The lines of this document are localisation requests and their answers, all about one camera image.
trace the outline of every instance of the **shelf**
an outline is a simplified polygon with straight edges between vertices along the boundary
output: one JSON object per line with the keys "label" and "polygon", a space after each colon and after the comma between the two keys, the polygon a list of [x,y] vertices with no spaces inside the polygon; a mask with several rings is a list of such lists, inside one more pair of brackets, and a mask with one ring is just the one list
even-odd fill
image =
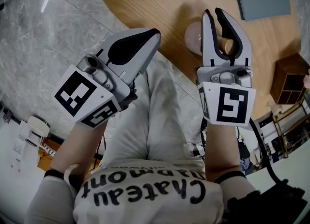
{"label": "shelf", "polygon": [[304,87],[304,75],[286,75],[283,90],[301,91]]}
{"label": "shelf", "polygon": [[278,104],[279,105],[286,105],[287,101],[291,96],[292,91],[282,91],[281,96],[279,98]]}
{"label": "shelf", "polygon": [[305,95],[305,92],[306,92],[306,88],[303,88],[299,95],[298,101],[300,101],[303,98],[303,96]]}
{"label": "shelf", "polygon": [[288,110],[284,111],[282,113],[282,115],[276,115],[274,116],[276,119],[276,123],[280,122],[281,120],[283,120],[284,118],[286,118],[287,116],[289,116],[290,114],[292,114],[294,111],[296,111],[297,109],[302,107],[302,103],[304,101],[304,98],[302,98],[298,103],[296,103],[294,106],[292,106],[291,108],[289,108]]}
{"label": "shelf", "polygon": [[287,149],[291,149],[293,148],[297,143],[301,142],[304,138],[306,138],[308,135],[310,134],[310,131],[308,133],[306,133],[303,137],[301,137],[299,140],[297,140],[294,144],[292,144],[291,146],[289,146]]}
{"label": "shelf", "polygon": [[288,131],[284,132],[283,135],[287,135],[290,131],[294,130],[297,126],[308,120],[310,114],[304,116],[303,118],[299,119]]}
{"label": "shelf", "polygon": [[300,93],[301,93],[301,91],[292,91],[291,95],[290,95],[290,97],[289,97],[289,99],[287,101],[287,104],[288,105],[296,104],[298,102],[297,100],[299,99]]}
{"label": "shelf", "polygon": [[297,91],[297,92],[301,92],[302,90],[283,90],[283,91],[289,91],[289,92],[291,92],[291,91]]}

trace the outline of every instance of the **floor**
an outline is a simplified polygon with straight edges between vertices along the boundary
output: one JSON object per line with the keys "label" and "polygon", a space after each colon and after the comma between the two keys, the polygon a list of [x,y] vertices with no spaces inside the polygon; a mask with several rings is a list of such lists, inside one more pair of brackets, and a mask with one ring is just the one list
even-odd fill
{"label": "floor", "polygon": [[[53,104],[51,93],[70,64],[95,51],[100,42],[127,29],[102,0],[6,0],[0,12],[0,89],[13,113],[47,119],[66,137],[73,123]],[[310,0],[294,0],[302,34],[302,56],[310,62]],[[173,68],[188,142],[199,140],[202,119],[196,86]],[[106,138],[115,131],[109,121]]]}

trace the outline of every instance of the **black wristband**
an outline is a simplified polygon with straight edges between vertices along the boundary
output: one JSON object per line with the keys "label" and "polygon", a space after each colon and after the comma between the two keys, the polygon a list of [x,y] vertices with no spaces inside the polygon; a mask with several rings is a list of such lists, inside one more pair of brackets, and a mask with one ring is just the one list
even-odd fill
{"label": "black wristband", "polygon": [[214,181],[214,183],[220,184],[224,180],[227,180],[229,178],[236,177],[236,176],[241,176],[241,177],[246,178],[246,176],[241,171],[232,171],[232,172],[227,172],[224,175],[220,176],[217,180]]}
{"label": "black wristband", "polygon": [[54,176],[54,177],[63,179],[63,173],[53,170],[53,169],[46,171],[46,173],[44,174],[44,178],[47,176]]}

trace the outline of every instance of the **wooden cabinet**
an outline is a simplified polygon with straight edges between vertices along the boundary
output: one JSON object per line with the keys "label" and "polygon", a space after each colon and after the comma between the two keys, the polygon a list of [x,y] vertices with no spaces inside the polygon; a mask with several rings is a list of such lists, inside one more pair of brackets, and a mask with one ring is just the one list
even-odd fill
{"label": "wooden cabinet", "polygon": [[304,77],[310,66],[299,55],[280,59],[276,62],[270,94],[278,105],[294,105],[305,94]]}

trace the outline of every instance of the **wooden table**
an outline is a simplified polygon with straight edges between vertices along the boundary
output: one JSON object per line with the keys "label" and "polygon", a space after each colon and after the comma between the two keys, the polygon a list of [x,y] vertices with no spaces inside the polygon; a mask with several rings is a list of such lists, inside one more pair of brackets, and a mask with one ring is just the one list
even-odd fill
{"label": "wooden table", "polygon": [[252,118],[270,109],[269,94],[275,61],[300,51],[300,34],[293,0],[292,14],[245,22],[240,18],[237,0],[103,0],[107,7],[129,28],[152,27],[160,30],[159,51],[179,68],[192,82],[202,58],[191,53],[184,42],[187,27],[200,21],[205,9],[215,17],[215,8],[224,9],[243,27],[252,43],[253,87],[257,89]]}

